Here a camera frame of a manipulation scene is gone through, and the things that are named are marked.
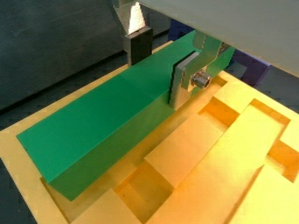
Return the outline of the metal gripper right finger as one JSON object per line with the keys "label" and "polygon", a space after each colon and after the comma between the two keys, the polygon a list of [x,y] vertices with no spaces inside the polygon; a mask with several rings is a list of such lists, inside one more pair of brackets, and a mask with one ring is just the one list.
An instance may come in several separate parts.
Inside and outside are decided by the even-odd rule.
{"label": "metal gripper right finger", "polygon": [[203,90],[211,84],[207,72],[215,59],[229,50],[230,45],[201,31],[195,31],[190,52],[173,66],[170,106],[178,110],[193,96],[193,90]]}

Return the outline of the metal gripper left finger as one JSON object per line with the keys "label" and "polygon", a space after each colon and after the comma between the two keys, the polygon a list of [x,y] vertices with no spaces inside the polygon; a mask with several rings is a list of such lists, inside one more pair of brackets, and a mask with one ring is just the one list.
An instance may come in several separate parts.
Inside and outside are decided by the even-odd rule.
{"label": "metal gripper left finger", "polygon": [[113,9],[123,35],[129,65],[133,66],[153,54],[154,30],[146,25],[137,0],[113,0]]}

